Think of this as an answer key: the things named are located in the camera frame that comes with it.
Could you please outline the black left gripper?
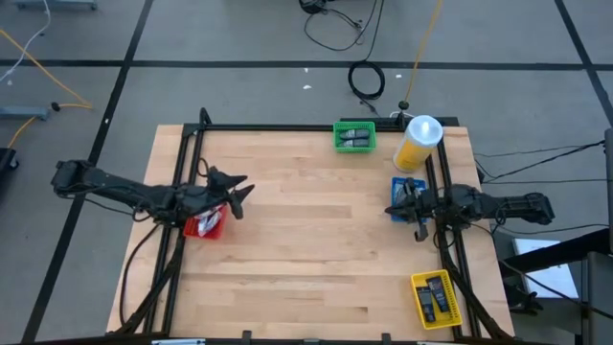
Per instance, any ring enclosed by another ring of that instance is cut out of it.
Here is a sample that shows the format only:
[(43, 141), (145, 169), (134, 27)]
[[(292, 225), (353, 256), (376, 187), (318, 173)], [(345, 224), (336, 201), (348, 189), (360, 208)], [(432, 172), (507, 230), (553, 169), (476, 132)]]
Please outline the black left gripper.
[(210, 211), (216, 206), (228, 204), (236, 219), (242, 219), (241, 203), (254, 190), (254, 185), (236, 189), (245, 181), (247, 175), (228, 175), (212, 166), (206, 172), (206, 186), (184, 186), (175, 194), (176, 219), (187, 220), (190, 217)]

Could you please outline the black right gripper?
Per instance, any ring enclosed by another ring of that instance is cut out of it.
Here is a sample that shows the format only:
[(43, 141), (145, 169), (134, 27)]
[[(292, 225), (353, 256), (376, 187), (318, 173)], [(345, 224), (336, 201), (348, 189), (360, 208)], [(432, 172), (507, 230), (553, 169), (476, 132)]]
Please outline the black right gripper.
[(439, 220), (443, 224), (443, 230), (452, 230), (451, 223), (443, 218), (443, 200), (438, 197), (436, 191), (429, 189), (420, 191), (415, 184), (414, 178), (408, 178), (404, 183), (406, 198), (404, 206), (389, 206), (384, 212), (391, 215), (391, 221), (418, 224), (414, 236), (417, 242), (423, 242), (428, 237), (428, 230), (424, 219)]

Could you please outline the small white tube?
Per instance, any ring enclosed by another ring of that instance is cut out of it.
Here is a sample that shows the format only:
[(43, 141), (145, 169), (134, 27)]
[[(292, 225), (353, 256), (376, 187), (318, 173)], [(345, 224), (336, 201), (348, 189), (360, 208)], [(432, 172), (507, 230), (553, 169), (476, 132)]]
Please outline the small white tube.
[(210, 210), (207, 211), (197, 218), (197, 231), (200, 233), (207, 233), (211, 231), (219, 220), (219, 211), (218, 210)]
[(211, 232), (222, 218), (222, 212), (208, 211), (198, 217), (197, 234), (199, 237), (204, 237)]

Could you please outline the dark blue toiletry tube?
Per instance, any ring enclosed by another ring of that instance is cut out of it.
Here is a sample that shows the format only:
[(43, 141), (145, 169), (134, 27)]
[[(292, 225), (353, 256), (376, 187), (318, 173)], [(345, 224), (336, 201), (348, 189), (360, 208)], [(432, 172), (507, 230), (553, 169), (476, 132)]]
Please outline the dark blue toiletry tube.
[(433, 323), (436, 321), (436, 315), (434, 305), (432, 301), (432, 293), (429, 287), (417, 287), (416, 292), (418, 295), (420, 309), (424, 321), (426, 323)]
[(436, 303), (441, 312), (450, 312), (450, 307), (445, 294), (443, 279), (441, 276), (435, 276), (426, 280), (427, 285), (436, 300)]

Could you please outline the red plastic basket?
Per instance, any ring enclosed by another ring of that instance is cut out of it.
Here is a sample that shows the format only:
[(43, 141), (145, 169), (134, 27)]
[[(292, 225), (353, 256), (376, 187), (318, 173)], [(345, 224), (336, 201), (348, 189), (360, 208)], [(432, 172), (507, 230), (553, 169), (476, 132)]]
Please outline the red plastic basket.
[(222, 204), (219, 206), (216, 206), (213, 210), (219, 210), (222, 212), (222, 218), (220, 220), (220, 222), (217, 224), (217, 226), (211, 231), (209, 232), (207, 235), (205, 235), (204, 237), (199, 237), (197, 234), (197, 216), (196, 215), (194, 217), (191, 217), (187, 220), (184, 230), (183, 230), (183, 234), (186, 237), (193, 237), (193, 238), (200, 238), (200, 239), (208, 239), (208, 240), (218, 240), (221, 237), (221, 234), (223, 232), (224, 226), (225, 226), (225, 222), (227, 219), (227, 215), (228, 215), (228, 210), (229, 210), (229, 206), (227, 204)]

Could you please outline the yellow canister with white lid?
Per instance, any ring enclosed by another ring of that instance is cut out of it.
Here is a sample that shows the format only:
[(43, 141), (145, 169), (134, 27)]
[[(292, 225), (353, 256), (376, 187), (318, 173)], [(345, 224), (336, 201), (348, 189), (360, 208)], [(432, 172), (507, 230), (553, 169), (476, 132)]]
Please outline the yellow canister with white lid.
[(429, 115), (420, 115), (408, 123), (393, 163), (403, 172), (411, 172), (425, 163), (443, 138), (441, 123)]

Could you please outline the green plastic basket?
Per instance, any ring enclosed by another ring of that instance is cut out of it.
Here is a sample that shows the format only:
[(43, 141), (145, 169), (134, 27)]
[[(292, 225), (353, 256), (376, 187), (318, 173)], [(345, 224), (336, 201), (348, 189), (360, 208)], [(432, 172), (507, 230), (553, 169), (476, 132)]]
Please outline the green plastic basket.
[[(339, 133), (348, 129), (366, 128), (370, 131), (370, 145), (365, 149), (342, 149), (339, 144), (343, 141)], [(376, 132), (374, 122), (336, 122), (332, 127), (332, 145), (339, 153), (368, 153), (376, 148)]]

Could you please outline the yellow plastic basket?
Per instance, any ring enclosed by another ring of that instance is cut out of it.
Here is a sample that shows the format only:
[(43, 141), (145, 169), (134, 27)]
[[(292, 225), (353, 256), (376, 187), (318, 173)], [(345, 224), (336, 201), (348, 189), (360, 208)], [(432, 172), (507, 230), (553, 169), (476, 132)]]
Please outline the yellow plastic basket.
[[(421, 313), (420, 303), (419, 303), (418, 295), (416, 292), (416, 288), (417, 287), (430, 288), (427, 285), (426, 280), (428, 278), (432, 278), (435, 276), (441, 276), (443, 279), (445, 294), (446, 294), (447, 301), (450, 307), (450, 312), (441, 312), (432, 294), (432, 301), (434, 305), (436, 321), (433, 323), (426, 323)], [(463, 318), (461, 316), (459, 305), (457, 303), (454, 287), (452, 285), (451, 279), (449, 278), (449, 274), (445, 269), (413, 274), (410, 278), (410, 283), (411, 283), (411, 289), (413, 292), (413, 296), (416, 300), (416, 307), (417, 307), (420, 322), (427, 331), (443, 329), (443, 328), (451, 328), (451, 327), (461, 326), (463, 324)]]

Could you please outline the black clamp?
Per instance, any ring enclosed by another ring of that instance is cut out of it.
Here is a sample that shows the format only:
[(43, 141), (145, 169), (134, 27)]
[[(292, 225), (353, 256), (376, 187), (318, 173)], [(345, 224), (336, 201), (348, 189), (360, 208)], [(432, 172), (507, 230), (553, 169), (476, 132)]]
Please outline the black clamp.
[(518, 286), (504, 284), (510, 312), (537, 316), (544, 308), (536, 301), (536, 292), (527, 293)]

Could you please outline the white sheet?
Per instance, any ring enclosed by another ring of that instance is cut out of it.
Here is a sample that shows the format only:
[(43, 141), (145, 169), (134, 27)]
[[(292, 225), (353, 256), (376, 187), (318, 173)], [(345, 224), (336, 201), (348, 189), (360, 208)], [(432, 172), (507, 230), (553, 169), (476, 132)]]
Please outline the white sheet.
[[(559, 244), (559, 241), (535, 239), (512, 240), (513, 249), (517, 255), (526, 254), (537, 249), (542, 249), (556, 244)], [(529, 276), (535, 278), (545, 286), (567, 295), (568, 297), (573, 299), (579, 298), (578, 291), (568, 264), (555, 265), (546, 269), (531, 272), (529, 273)], [(539, 286), (530, 279), (522, 278), (522, 283), (528, 292), (535, 292), (538, 298), (559, 298), (559, 295)]]

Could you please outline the black beam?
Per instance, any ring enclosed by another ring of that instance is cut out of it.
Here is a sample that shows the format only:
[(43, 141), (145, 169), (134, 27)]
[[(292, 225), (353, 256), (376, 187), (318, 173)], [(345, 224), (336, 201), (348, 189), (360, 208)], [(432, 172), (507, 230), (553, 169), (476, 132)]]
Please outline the black beam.
[(605, 228), (555, 245), (512, 256), (499, 264), (501, 276), (508, 278), (516, 275), (516, 271), (528, 273), (554, 265), (569, 264), (582, 260), (590, 252), (613, 254), (613, 230)]

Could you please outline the grey cabinet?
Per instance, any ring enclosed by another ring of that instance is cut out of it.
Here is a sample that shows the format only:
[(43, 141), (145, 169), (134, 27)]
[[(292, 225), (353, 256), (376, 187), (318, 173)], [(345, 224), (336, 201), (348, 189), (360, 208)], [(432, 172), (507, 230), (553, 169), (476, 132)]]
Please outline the grey cabinet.
[(582, 263), (582, 299), (588, 307), (610, 317), (588, 311), (582, 318), (583, 345), (613, 345), (613, 257), (589, 253)]

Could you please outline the grey stand foot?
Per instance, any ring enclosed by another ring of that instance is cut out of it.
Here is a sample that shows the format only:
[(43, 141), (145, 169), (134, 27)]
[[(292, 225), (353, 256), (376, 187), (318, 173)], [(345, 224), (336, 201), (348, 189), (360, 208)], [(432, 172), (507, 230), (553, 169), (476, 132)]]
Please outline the grey stand foot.
[(0, 118), (32, 118), (46, 121), (50, 111), (36, 106), (0, 106)]
[(97, 0), (10, 0), (18, 9), (25, 9), (30, 6), (42, 7), (66, 7), (66, 6), (83, 6), (88, 7), (92, 11), (96, 11), (99, 7)]

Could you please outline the black caster wheel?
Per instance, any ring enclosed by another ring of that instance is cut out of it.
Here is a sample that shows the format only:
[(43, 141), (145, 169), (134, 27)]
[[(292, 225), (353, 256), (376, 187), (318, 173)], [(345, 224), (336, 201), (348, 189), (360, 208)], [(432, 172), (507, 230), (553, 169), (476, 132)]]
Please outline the black caster wheel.
[(16, 150), (10, 148), (0, 148), (0, 181), (5, 179), (9, 173), (19, 167), (16, 158)]

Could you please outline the black metal table frame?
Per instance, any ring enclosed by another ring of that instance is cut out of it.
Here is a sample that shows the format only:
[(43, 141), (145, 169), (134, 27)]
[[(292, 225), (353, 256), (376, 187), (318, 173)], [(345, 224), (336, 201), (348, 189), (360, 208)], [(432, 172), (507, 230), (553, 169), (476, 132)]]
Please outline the black metal table frame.
[(486, 329), (462, 308), (457, 328), (427, 331), (411, 289), (415, 273), (437, 270), (431, 241), (385, 213), (394, 126), (376, 132), (375, 150), (339, 153), (329, 125), (159, 126), (146, 182), (195, 181), (204, 157), (254, 185), (242, 220), (229, 219), (220, 239), (185, 239), (178, 230), (133, 226), (132, 261), (115, 311), (133, 312), (181, 242), (178, 273), (140, 326), (144, 333), (208, 340), (452, 340)]

